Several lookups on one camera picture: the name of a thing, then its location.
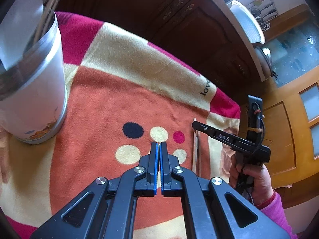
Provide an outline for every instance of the purple sleeve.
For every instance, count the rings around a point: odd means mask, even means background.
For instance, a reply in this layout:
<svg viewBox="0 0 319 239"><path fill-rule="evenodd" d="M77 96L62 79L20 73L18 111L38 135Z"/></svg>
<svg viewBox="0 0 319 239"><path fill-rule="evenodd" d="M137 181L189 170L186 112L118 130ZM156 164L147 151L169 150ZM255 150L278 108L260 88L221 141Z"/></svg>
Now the purple sleeve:
<svg viewBox="0 0 319 239"><path fill-rule="evenodd" d="M297 235L292 233L291 226L288 225L280 195L277 192L275 192L275 194L275 199L267 207L261 209L261 212L268 216L277 225L285 229L291 239L297 239Z"/></svg>

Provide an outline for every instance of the metal bolt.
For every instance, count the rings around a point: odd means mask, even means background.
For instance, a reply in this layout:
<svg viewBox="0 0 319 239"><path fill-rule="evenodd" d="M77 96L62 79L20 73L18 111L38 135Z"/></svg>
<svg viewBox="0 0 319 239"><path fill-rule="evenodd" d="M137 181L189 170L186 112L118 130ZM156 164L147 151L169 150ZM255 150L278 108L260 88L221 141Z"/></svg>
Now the metal bolt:
<svg viewBox="0 0 319 239"><path fill-rule="evenodd" d="M106 182L106 178L104 178L104 177L98 177L98 178L95 180L95 182L96 182L97 184L99 184L99 185L102 185L102 184L104 184L104 183Z"/></svg>
<svg viewBox="0 0 319 239"><path fill-rule="evenodd" d="M136 172L136 173L142 173L142 172L144 172L144 167L142 167L142 166L137 166L137 167L134 168L134 172Z"/></svg>
<svg viewBox="0 0 319 239"><path fill-rule="evenodd" d="M222 182L223 182L223 180L221 178L219 178L219 177L214 177L212 179L212 183L215 184L215 185L221 185Z"/></svg>
<svg viewBox="0 0 319 239"><path fill-rule="evenodd" d="M184 171L184 168L181 166L176 166L173 168L173 171L177 173L182 173Z"/></svg>

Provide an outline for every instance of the person's arm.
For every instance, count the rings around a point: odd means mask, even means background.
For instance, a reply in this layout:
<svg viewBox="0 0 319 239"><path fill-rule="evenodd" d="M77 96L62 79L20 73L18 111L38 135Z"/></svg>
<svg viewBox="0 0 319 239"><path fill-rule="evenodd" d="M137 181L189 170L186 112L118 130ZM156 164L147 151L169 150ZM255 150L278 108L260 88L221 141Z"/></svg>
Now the person's arm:
<svg viewBox="0 0 319 239"><path fill-rule="evenodd" d="M229 185L235 188L242 165L236 164L235 155L232 156L231 162ZM280 195L272 188L270 174L266 166L264 164L263 166L246 164L243 174L254 178L254 188L251 196L255 206L272 221L285 229L291 239L297 239L297 235L292 233L292 229L288 225Z"/></svg>

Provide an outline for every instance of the orange blanket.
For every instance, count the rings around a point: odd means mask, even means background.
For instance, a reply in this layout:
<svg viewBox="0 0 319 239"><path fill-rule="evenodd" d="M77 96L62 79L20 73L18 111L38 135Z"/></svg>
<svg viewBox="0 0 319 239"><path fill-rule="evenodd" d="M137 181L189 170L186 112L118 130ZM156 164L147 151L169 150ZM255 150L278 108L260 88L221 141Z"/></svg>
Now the orange blanket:
<svg viewBox="0 0 319 239"><path fill-rule="evenodd" d="M0 206L23 239L95 178L136 166L151 141L166 141L191 168L193 118L232 133L239 128L239 106L166 51L109 23L57 16L68 90L64 125L39 145L1 132ZM202 177L227 181L232 154L201 134ZM186 238L180 199L158 190L139 198L134 238Z"/></svg>

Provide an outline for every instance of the cabinet handle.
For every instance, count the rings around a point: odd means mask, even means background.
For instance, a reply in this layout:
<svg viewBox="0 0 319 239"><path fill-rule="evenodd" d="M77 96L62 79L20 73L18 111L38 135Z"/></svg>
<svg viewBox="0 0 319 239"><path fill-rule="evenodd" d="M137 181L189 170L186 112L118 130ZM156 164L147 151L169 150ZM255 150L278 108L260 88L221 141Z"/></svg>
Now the cabinet handle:
<svg viewBox="0 0 319 239"><path fill-rule="evenodd" d="M163 20L166 20L167 17L171 16L172 11L176 10L181 4L183 4L186 0L179 0L177 4L173 4L169 11L164 15Z"/></svg>
<svg viewBox="0 0 319 239"><path fill-rule="evenodd" d="M186 10L184 10L180 16L178 16L173 22L172 25L180 22L183 18L185 18L185 16L187 15L188 11L191 11L193 9L193 7L195 6L194 3L192 3L191 5L187 6Z"/></svg>

